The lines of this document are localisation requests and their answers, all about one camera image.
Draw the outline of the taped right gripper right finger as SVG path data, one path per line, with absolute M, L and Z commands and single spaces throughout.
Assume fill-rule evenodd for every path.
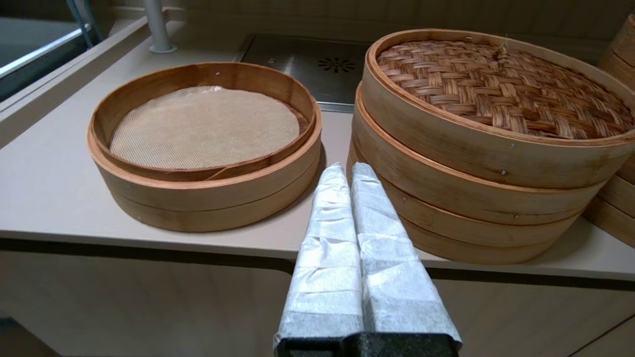
M 379 333 L 446 334 L 462 341 L 404 225 L 370 165 L 352 167 L 365 322 Z

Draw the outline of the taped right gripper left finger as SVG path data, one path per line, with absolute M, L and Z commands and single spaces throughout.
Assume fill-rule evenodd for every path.
M 362 332 L 361 276 L 351 192 L 342 165 L 335 163 L 324 169 L 315 189 L 274 345 Z

